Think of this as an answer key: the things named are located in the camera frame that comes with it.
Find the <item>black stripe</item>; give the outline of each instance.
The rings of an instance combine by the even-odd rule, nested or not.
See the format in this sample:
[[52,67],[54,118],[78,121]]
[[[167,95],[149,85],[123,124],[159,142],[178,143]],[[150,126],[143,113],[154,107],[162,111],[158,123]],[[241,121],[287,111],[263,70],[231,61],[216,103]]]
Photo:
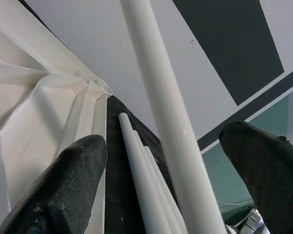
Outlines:
[[237,105],[284,70],[259,0],[173,0]]
[[277,97],[279,97],[281,94],[283,94],[284,92],[286,92],[288,89],[292,87],[293,87],[293,72],[287,75],[286,77],[284,77],[281,81],[279,81],[273,87],[268,89],[258,98],[250,102],[248,105],[243,107],[241,110],[237,111],[235,114],[227,118],[225,121],[223,121],[213,130],[211,130],[209,133],[204,135],[202,138],[200,138],[197,141],[200,146],[200,149],[202,150],[208,147],[214,141],[216,141],[218,139],[218,134],[220,133],[220,131],[222,130],[222,128],[224,127],[226,123],[247,119],[248,117],[253,115],[255,112],[259,111],[261,108],[263,108],[264,106],[272,102],[274,99],[276,99]]

